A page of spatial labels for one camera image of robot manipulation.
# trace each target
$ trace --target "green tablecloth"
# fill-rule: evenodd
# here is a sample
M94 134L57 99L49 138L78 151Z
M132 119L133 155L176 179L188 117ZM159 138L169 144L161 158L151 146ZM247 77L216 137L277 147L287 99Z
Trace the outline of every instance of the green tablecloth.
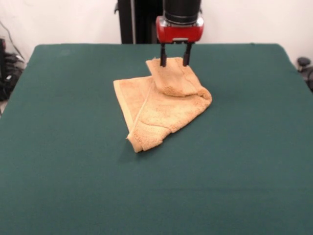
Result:
M313 234L313 96L285 51L195 45L212 105L135 154L112 83L158 55L36 47L0 120L1 235Z

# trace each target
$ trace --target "towel hem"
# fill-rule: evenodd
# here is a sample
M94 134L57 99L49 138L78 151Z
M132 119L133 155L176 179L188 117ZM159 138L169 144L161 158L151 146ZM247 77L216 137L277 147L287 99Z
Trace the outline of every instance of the towel hem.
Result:
M114 81L113 86L114 86L114 90L115 90L115 94L116 94L118 103L122 109L122 113L123 113L123 116L124 116L124 119L125 119L125 122L126 122L126 125L128 128L128 131L130 132L132 127L133 127L133 123L134 123L133 118L132 118L132 114L131 114L130 110L128 109L128 105L124 99L124 95L121 91L119 81L118 80Z

